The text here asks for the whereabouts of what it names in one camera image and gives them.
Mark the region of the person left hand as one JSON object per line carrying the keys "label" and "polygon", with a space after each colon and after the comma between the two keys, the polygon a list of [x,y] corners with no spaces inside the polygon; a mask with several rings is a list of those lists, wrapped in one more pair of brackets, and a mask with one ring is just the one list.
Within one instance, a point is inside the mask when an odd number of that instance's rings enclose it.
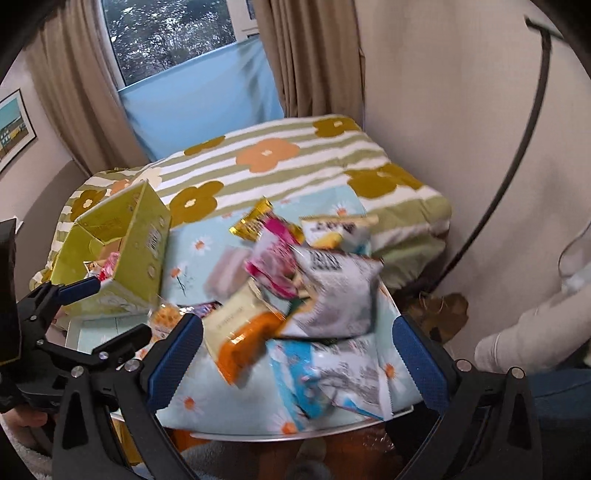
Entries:
{"label": "person left hand", "polygon": [[47,423],[47,414],[26,406],[14,408],[2,415],[5,424],[12,430],[40,428]]}

